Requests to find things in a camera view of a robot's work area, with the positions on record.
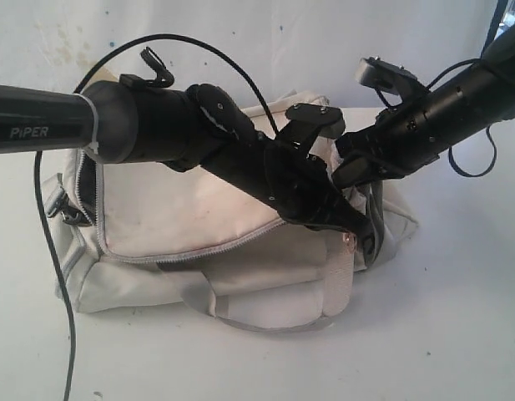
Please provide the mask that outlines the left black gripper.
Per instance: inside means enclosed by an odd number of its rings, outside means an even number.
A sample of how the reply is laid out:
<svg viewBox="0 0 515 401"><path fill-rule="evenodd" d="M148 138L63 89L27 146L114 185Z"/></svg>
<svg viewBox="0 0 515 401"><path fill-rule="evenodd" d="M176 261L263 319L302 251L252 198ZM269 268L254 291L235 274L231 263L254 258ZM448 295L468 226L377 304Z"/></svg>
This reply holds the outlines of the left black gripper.
<svg viewBox="0 0 515 401"><path fill-rule="evenodd" d="M252 145L230 142L205 158L202 167L288 223L355 234L364 264L373 264L376 235L371 222L330 183L321 158L262 138Z"/></svg>

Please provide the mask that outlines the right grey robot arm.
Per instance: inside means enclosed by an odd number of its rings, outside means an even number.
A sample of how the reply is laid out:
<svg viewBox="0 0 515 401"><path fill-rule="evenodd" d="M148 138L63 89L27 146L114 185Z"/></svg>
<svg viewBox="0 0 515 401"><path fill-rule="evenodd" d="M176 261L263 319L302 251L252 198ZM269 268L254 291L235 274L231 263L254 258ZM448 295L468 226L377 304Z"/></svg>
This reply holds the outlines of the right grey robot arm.
<svg viewBox="0 0 515 401"><path fill-rule="evenodd" d="M401 179L431 164L466 138L515 118L515 25L479 59L439 87L376 58L361 61L359 83L401 97L374 125L336 140L341 188Z"/></svg>

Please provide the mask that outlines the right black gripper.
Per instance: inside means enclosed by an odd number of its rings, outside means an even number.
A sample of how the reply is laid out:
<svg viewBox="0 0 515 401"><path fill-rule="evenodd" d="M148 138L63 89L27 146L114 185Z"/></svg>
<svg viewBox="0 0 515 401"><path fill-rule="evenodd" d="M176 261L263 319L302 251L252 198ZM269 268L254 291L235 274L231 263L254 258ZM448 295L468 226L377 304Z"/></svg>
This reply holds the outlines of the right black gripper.
<svg viewBox="0 0 515 401"><path fill-rule="evenodd" d="M427 94L386 109L374 125L336 141L331 179L337 188L401 179L438 159L452 146L452 94Z"/></svg>

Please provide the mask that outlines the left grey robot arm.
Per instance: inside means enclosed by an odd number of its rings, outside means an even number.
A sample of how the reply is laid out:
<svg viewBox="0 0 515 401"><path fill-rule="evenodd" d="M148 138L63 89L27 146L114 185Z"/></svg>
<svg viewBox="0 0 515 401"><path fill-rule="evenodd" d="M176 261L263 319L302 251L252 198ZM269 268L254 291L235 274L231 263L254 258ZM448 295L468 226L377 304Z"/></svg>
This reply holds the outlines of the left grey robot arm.
<svg viewBox="0 0 515 401"><path fill-rule="evenodd" d="M82 149L101 164L160 162L178 172L201 167L289 223L355 234L364 256L374 256L371 221L311 154L324 129L343 126L341 111L298 103L285 115L287 125L269 138L212 84L156 89L126 75L83 94L0 85L0 154Z"/></svg>

